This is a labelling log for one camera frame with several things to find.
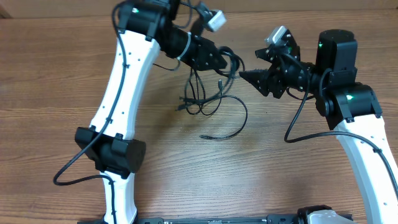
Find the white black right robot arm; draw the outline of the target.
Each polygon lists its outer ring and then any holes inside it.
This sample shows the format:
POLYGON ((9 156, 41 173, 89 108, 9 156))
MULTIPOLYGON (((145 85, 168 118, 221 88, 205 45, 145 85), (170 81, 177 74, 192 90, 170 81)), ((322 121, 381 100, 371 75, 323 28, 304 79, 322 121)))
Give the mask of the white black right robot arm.
POLYGON ((328 124, 327 136, 339 140, 351 164, 363 198, 368 223, 397 222, 397 163, 387 141, 382 108, 373 89, 356 81, 358 43, 348 30, 320 33, 315 63, 300 59, 292 33, 277 27, 257 58, 265 70, 240 76, 262 95, 280 98, 290 90, 315 99, 328 124))

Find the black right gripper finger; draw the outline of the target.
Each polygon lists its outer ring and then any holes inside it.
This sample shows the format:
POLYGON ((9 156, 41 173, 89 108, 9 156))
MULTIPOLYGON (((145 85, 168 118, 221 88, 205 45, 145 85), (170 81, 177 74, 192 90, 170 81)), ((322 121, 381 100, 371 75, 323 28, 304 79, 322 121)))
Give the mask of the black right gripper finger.
POLYGON ((250 83, 260 94, 268 95, 267 79, 269 72, 267 70, 247 70, 239 73, 239 76, 250 83))
POLYGON ((257 58, 263 59, 267 62, 273 62, 277 57, 275 51, 269 48, 256 50, 255 55, 257 58))

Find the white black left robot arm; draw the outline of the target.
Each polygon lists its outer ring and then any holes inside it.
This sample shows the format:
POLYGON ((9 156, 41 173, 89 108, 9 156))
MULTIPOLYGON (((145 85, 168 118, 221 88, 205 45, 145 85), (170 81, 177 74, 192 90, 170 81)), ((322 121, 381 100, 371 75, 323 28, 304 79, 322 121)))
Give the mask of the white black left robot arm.
POLYGON ((161 52, 194 70, 221 70, 227 65, 215 44, 201 36, 226 22, 219 9, 195 6, 199 18, 190 31, 174 24, 178 1, 124 1, 114 10, 117 47, 113 69, 98 111, 75 142, 95 163, 103 180, 106 212, 101 223, 134 223, 134 176, 146 151, 135 139, 137 109, 147 76, 161 52))

